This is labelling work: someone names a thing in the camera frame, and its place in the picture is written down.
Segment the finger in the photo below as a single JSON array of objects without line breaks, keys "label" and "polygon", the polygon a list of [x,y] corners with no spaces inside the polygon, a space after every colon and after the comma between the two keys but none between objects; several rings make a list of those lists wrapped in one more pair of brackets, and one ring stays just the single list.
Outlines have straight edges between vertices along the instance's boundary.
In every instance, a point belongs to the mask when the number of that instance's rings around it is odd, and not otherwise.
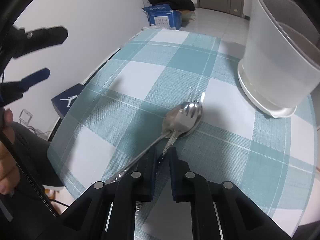
[{"label": "finger", "polygon": [[16,161],[11,154],[7,154],[0,159],[0,180],[6,177],[7,174],[16,166]]},{"label": "finger", "polygon": [[19,169],[15,166],[4,179],[0,180],[0,193],[3,195],[10,193],[18,185],[19,181]]},{"label": "finger", "polygon": [[5,126],[10,126],[10,124],[13,122],[13,114],[12,111],[10,110],[10,108],[8,108],[5,112],[4,112],[4,125]]},{"label": "finger", "polygon": [[[11,141],[11,143],[14,143],[14,131],[13,131],[13,129],[10,126],[8,126],[8,127],[5,127],[2,131],[7,136],[7,138]],[[9,154],[9,151],[3,145],[3,143],[0,142],[0,159],[3,159],[8,154]]]}]

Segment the table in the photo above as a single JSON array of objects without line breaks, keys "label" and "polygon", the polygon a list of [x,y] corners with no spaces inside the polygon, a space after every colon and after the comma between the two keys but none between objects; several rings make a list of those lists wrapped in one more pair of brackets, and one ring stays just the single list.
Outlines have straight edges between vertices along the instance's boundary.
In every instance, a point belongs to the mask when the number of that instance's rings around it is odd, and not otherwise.
[{"label": "table", "polygon": [[[240,44],[175,30],[145,30],[92,78],[61,123],[48,158],[76,199],[105,181],[161,133],[166,113],[189,88],[205,91],[204,116],[177,140],[179,158],[207,180],[233,181],[293,235],[308,203],[316,164],[311,97],[291,118],[256,109],[237,79]],[[162,151],[166,140],[157,145]],[[136,218],[136,239],[192,239],[189,203],[171,196],[161,167],[155,197]]]}]

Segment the white logo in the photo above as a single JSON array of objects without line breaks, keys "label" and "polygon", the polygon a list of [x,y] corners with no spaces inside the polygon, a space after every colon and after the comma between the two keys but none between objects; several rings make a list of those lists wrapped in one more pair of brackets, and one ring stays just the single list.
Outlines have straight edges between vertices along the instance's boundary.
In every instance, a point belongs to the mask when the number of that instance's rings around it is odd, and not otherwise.
[{"label": "white logo", "polygon": [[68,105],[67,105],[67,107],[70,107],[70,104],[71,104],[71,101],[73,100],[73,99],[76,99],[78,97],[78,95],[75,95],[75,96],[73,96],[73,97],[68,97],[68,98],[65,98],[65,99],[60,99],[60,101],[68,101]]}]

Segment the silver rivet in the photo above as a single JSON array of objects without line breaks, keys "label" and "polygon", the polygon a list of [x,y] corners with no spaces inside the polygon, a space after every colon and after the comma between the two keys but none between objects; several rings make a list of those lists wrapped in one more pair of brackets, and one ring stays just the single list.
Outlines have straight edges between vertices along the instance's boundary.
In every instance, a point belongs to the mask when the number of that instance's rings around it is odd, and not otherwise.
[{"label": "silver rivet", "polygon": [[193,172],[191,172],[191,171],[188,171],[188,172],[186,173],[186,177],[189,178],[189,179],[193,179],[195,176],[196,176],[196,175],[195,175]]},{"label": "silver rivet", "polygon": [[139,178],[141,176],[141,173],[138,171],[134,171],[133,173],[131,173],[131,177],[133,178]]},{"label": "silver rivet", "polygon": [[97,181],[93,184],[93,187],[96,189],[102,188],[103,187],[103,182]]},{"label": "silver rivet", "polygon": [[223,183],[223,186],[224,186],[225,188],[232,188],[232,187],[233,187],[233,184],[232,184],[232,182],[230,182],[230,181],[226,181],[226,182]]}]

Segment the pile of black clothes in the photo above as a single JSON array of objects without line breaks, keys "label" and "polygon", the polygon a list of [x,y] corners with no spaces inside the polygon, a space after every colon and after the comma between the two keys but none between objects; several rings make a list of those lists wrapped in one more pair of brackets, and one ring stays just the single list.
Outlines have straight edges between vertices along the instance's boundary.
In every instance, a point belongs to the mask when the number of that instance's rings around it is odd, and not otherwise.
[{"label": "pile of black clothes", "polygon": [[195,5],[191,0],[148,0],[152,5],[169,4],[172,10],[194,11]]}]

